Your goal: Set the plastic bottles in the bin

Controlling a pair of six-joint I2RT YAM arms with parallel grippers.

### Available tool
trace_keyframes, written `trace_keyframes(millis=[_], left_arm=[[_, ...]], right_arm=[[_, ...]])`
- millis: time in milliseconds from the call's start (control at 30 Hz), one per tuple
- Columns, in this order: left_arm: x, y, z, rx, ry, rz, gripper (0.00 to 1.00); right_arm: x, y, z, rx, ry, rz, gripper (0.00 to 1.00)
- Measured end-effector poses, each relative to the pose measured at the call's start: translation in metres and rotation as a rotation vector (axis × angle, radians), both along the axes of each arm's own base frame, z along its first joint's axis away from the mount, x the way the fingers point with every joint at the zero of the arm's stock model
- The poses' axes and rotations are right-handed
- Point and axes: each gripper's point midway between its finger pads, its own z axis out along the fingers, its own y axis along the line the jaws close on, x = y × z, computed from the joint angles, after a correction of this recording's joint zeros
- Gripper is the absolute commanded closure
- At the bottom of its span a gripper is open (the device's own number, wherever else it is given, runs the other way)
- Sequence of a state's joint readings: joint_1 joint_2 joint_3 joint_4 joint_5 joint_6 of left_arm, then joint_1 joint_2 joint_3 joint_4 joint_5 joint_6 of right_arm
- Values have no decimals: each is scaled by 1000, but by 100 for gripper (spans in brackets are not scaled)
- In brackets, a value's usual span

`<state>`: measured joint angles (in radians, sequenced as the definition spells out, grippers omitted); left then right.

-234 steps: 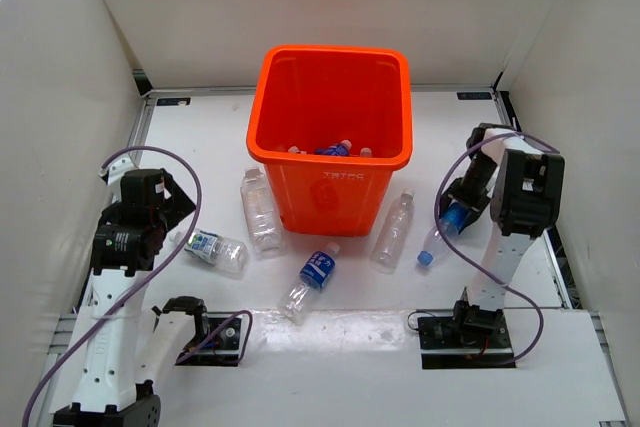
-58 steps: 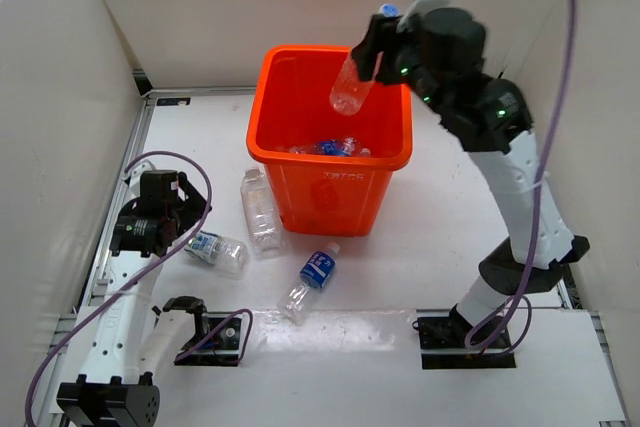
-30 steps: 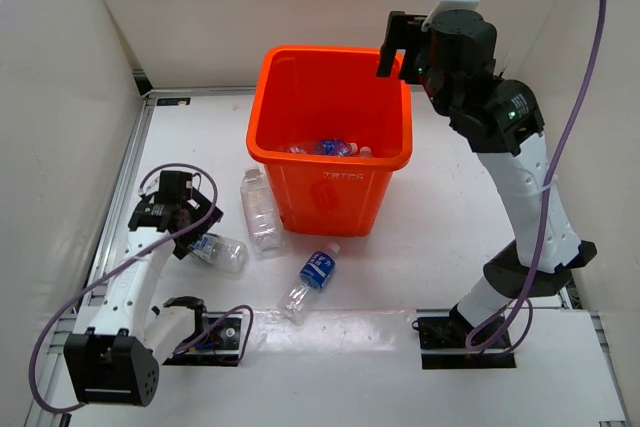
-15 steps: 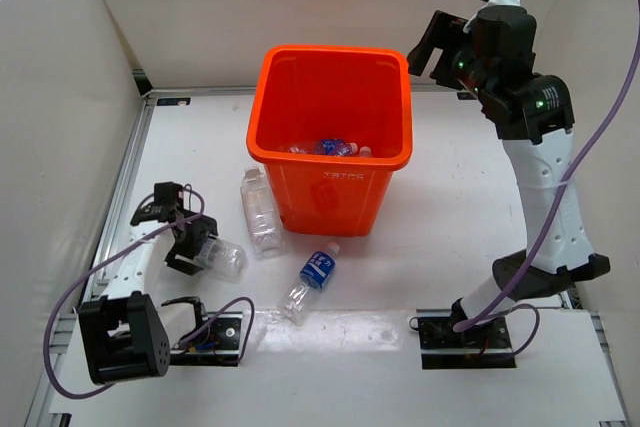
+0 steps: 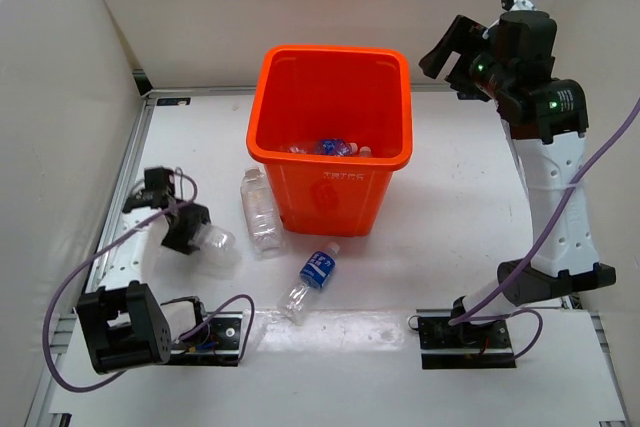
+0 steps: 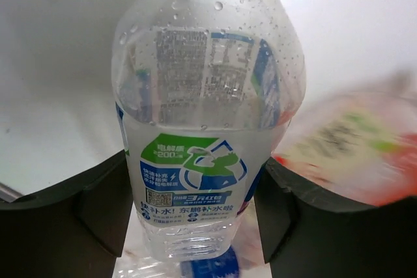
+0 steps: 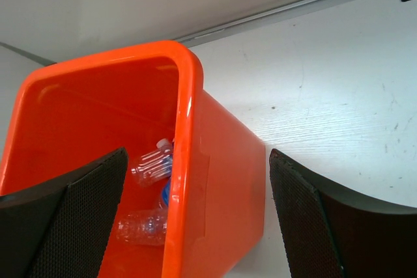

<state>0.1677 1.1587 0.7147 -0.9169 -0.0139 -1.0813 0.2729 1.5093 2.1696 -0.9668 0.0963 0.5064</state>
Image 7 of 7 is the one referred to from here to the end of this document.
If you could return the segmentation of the clear unlabeled Pocari bottle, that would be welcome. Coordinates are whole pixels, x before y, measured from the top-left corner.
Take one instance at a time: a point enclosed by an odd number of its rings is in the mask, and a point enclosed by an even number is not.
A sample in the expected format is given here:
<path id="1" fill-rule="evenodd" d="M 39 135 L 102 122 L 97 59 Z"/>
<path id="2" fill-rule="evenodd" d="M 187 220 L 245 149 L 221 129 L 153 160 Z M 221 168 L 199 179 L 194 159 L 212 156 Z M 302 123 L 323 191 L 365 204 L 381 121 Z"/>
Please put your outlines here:
<path id="1" fill-rule="evenodd" d="M 156 150 L 140 156 L 133 162 L 130 171 L 135 181 L 143 188 L 167 178 L 165 169 L 167 157 L 173 157 L 173 143 L 161 139 L 156 144 Z"/>

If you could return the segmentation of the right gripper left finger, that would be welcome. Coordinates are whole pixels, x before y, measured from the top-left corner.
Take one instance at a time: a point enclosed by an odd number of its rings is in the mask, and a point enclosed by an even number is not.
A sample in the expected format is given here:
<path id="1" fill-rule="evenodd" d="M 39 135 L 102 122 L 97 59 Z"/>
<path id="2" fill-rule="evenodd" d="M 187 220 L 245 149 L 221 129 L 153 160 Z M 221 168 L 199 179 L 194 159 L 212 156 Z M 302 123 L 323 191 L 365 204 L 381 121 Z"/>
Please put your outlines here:
<path id="1" fill-rule="evenodd" d="M 118 148 L 1 196 L 2 277 L 97 277 L 128 166 Z"/>

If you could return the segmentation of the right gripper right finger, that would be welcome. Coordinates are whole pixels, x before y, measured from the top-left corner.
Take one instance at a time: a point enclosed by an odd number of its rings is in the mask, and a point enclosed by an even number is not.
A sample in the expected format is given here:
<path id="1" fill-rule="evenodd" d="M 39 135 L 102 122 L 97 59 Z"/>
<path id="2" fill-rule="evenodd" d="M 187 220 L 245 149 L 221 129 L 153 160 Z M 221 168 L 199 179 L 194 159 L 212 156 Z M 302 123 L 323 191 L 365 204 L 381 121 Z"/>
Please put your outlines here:
<path id="1" fill-rule="evenodd" d="M 416 208 L 347 188 L 272 149 L 270 183 L 291 277 L 415 277 Z"/>

